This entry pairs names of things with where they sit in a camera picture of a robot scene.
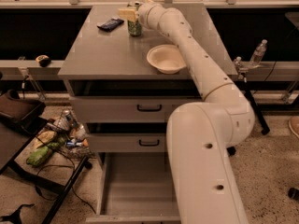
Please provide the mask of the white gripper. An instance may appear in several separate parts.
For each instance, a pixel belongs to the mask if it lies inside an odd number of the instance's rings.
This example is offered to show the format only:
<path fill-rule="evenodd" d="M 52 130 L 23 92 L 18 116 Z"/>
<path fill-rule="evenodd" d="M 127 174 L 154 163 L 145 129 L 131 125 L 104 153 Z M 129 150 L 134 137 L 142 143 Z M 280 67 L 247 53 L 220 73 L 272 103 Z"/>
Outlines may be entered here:
<path fill-rule="evenodd" d="M 121 18 L 137 22 L 148 28 L 156 29 L 160 17 L 164 12 L 164 7 L 161 4 L 154 3 L 153 0 L 143 0 L 144 4 L 138 9 L 138 13 L 135 7 L 125 7 L 118 10 L 118 14 Z"/>

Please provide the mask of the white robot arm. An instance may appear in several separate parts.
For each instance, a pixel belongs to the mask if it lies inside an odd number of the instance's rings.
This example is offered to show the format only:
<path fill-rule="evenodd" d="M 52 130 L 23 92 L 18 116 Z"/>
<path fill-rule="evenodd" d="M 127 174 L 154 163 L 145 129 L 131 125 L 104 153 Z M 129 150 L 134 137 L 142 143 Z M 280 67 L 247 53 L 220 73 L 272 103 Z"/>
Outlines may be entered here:
<path fill-rule="evenodd" d="M 234 82 L 192 36 L 176 8 L 151 0 L 119 16 L 159 32 L 179 49 L 202 96 L 169 117 L 167 151 L 181 224 L 249 224 L 227 149 L 251 133 L 253 109 Z"/>

